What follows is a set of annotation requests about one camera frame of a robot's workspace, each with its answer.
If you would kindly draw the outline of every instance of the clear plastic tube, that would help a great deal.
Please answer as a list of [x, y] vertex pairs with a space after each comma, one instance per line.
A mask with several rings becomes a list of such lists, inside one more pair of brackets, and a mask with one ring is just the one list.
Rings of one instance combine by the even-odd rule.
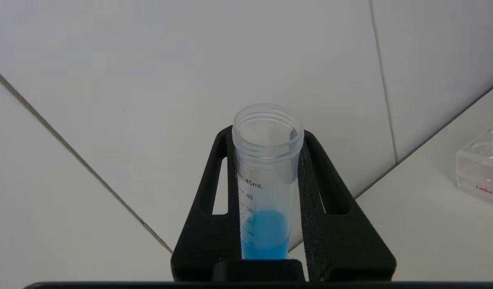
[[287, 258], [302, 122], [277, 104], [254, 104], [235, 116], [232, 139], [243, 259]]

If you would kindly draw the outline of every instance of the white countertop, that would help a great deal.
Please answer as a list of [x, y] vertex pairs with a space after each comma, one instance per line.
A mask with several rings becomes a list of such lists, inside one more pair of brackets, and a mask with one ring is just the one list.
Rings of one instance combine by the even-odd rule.
[[172, 280], [170, 257], [0, 85], [0, 289]]
[[[493, 90], [357, 199], [393, 280], [493, 281], [493, 206], [456, 189], [455, 153], [493, 128]], [[305, 261], [303, 245], [291, 255]]]

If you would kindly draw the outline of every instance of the transparent container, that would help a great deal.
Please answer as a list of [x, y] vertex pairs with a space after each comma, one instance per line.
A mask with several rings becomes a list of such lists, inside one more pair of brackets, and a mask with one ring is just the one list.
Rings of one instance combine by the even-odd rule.
[[243, 259], [287, 258], [303, 125], [276, 104], [254, 104], [232, 127]]
[[493, 205], [493, 130], [459, 150], [457, 189]]

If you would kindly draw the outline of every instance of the clear plastic box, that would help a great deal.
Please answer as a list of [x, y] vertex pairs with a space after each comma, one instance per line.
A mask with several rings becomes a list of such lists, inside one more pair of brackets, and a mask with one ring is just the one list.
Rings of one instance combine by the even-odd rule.
[[459, 150], [457, 189], [493, 205], [493, 129]]

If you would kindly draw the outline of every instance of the black stand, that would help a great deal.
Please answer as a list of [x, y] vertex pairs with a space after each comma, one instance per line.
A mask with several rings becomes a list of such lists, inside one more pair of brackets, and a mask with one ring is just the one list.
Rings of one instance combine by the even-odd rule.
[[[239, 199], [231, 130], [229, 126], [219, 132], [211, 149], [171, 257], [175, 280], [211, 281], [218, 276], [223, 281], [266, 280], [262, 274], [266, 272], [266, 261], [240, 261]], [[228, 213], [213, 215], [224, 157], [228, 165]], [[309, 281], [390, 280], [395, 258], [360, 210], [318, 140], [307, 131], [300, 153], [298, 185]], [[272, 262], [272, 280], [303, 277], [298, 271], [301, 265], [295, 261]]]

